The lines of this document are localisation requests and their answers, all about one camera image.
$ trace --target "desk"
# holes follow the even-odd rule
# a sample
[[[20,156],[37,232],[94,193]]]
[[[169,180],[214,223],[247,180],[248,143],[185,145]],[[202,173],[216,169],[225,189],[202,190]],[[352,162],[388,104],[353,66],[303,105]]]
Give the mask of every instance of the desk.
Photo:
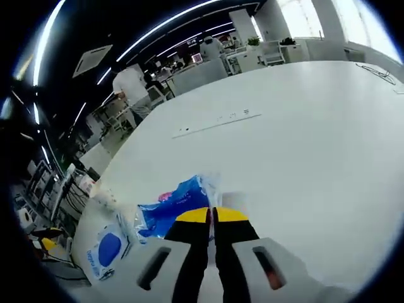
[[[210,83],[152,111],[112,159],[102,188],[134,212],[195,173],[219,172],[223,204],[244,211],[260,237],[323,283],[358,291],[390,252],[404,214],[404,96],[394,87],[343,61]],[[261,116],[172,139],[195,119],[246,108]],[[85,260],[83,243],[107,220],[86,208],[76,259]]]

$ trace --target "ceiling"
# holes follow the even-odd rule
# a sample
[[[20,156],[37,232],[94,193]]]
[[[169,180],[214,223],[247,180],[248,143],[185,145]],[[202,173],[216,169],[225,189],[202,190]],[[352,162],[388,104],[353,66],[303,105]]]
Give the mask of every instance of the ceiling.
[[[19,70],[35,52],[47,16],[59,1],[39,2],[40,5],[29,8],[35,18],[31,16],[21,21],[20,32],[23,38],[16,43],[24,45],[24,48],[14,48],[19,54],[16,66],[12,66],[15,70]],[[38,103],[48,119],[54,117],[51,121],[52,127],[60,132],[70,127],[84,102],[86,107],[82,113],[83,117],[100,106],[112,91],[113,77],[110,74],[101,84],[97,85],[97,82],[111,62],[161,22],[203,2],[206,0],[158,3],[133,0],[66,0],[51,28],[39,74]],[[151,56],[196,33],[230,22],[229,11],[246,8],[249,14],[253,15],[264,2],[265,0],[220,0],[190,11],[144,39],[124,56],[122,61],[130,61],[129,65],[139,63],[144,68],[145,61]],[[179,27],[191,20],[194,21]],[[212,30],[211,33],[231,28],[233,26],[230,24]],[[113,45],[111,50],[96,68],[72,78],[84,52],[110,44]],[[32,85],[34,61],[35,58],[24,78],[27,85]],[[83,123],[83,117],[77,125]]]

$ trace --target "office desk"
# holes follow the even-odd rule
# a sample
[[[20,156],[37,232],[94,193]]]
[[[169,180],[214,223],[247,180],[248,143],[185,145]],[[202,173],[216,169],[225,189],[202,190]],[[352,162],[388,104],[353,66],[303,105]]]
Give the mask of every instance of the office desk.
[[[358,291],[390,252],[404,214],[404,96],[394,87],[343,61],[216,81],[151,112],[112,159],[102,188],[132,216],[138,203],[192,175],[219,172],[224,205],[245,212],[260,237],[286,247],[323,283]],[[261,116],[172,138],[244,109]],[[85,260],[107,220],[84,211],[76,259]],[[217,279],[206,283],[201,295],[220,288]]]

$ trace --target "person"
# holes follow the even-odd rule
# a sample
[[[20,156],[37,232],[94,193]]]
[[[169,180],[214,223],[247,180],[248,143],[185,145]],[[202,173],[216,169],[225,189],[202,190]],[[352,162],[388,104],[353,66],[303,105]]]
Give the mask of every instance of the person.
[[[233,37],[233,44],[235,49],[238,49],[241,46],[241,43],[237,40],[237,37]]]
[[[219,58],[220,54],[225,52],[225,48],[218,39],[206,36],[199,47],[199,52],[204,61],[210,61]]]
[[[146,81],[146,89],[148,90],[152,86],[155,86],[158,90],[160,90],[160,93],[164,95],[164,87],[163,85],[157,81],[153,80],[152,76],[150,74],[145,74],[145,81]]]
[[[115,62],[111,71],[116,74],[112,82],[114,94],[119,98],[126,97],[130,108],[144,119],[150,113],[151,100],[141,74],[134,68],[125,68],[120,62]]]

